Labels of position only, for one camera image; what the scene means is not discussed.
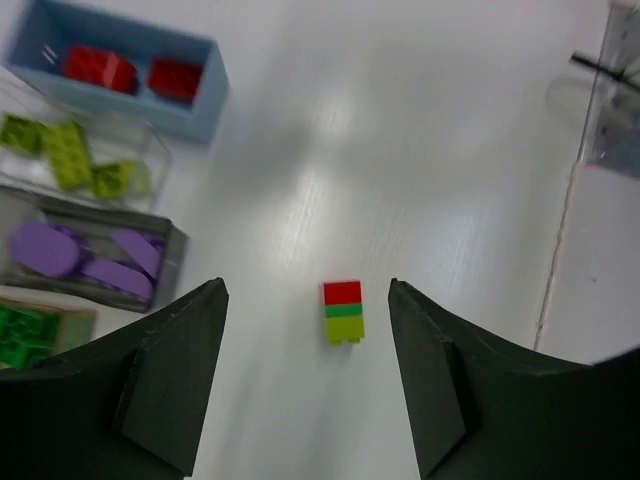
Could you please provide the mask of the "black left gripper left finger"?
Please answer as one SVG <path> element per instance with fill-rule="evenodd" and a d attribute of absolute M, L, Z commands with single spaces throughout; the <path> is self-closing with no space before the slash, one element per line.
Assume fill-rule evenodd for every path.
<path fill-rule="evenodd" d="M 5 479 L 193 474 L 229 294 L 203 283 L 83 346 L 1 373 Z"/>

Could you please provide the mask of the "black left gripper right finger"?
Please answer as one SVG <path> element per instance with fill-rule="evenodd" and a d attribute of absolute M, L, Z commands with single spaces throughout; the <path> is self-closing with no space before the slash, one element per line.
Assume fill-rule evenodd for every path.
<path fill-rule="evenodd" d="M 639 353 L 593 365 L 526 349 L 393 280 L 388 303 L 424 479 L 635 479 Z"/>

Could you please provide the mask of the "green square lego brick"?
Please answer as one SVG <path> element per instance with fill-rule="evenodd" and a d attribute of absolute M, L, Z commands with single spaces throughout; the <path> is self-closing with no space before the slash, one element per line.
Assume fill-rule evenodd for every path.
<path fill-rule="evenodd" d="M 1 307 L 1 367 L 26 369 L 54 349 L 61 316 L 27 308 Z"/>

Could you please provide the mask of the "purple rounded block with studs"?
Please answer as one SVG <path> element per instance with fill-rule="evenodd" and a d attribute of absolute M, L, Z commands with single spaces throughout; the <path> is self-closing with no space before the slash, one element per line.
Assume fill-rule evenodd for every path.
<path fill-rule="evenodd" d="M 156 280 L 161 267 L 161 251 L 146 237 L 135 230 L 118 229 L 111 239 L 122 248 L 144 272 Z"/>

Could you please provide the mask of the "red green lego stack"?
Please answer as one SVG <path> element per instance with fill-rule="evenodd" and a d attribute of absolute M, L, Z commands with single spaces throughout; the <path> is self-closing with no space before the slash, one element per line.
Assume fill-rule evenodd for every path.
<path fill-rule="evenodd" d="M 360 343 L 365 338 L 361 282 L 324 282 L 322 297 L 328 342 L 334 346 Z"/>

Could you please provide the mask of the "purple rounded lego brick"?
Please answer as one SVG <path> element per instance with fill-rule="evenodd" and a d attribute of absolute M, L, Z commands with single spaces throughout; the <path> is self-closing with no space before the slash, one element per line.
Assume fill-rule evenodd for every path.
<path fill-rule="evenodd" d="M 49 278 L 71 274 L 82 260 L 81 245 L 70 233 L 38 221 L 15 229 L 8 251 L 15 262 Z"/>

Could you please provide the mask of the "lime long lego brick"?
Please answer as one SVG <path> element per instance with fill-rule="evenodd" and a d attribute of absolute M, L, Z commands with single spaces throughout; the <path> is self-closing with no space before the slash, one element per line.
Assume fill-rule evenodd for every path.
<path fill-rule="evenodd" d="M 45 125 L 44 151 L 57 187 L 73 191 L 88 187 L 91 180 L 91 154 L 82 126 L 74 120 Z"/>

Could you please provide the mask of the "red rounded lego brick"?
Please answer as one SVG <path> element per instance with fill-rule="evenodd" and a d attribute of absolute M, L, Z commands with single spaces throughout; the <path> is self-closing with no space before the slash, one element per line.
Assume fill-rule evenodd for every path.
<path fill-rule="evenodd" d="M 67 53 L 63 74 L 66 78 L 133 95 L 137 71 L 123 56 L 105 49 L 73 44 Z"/>

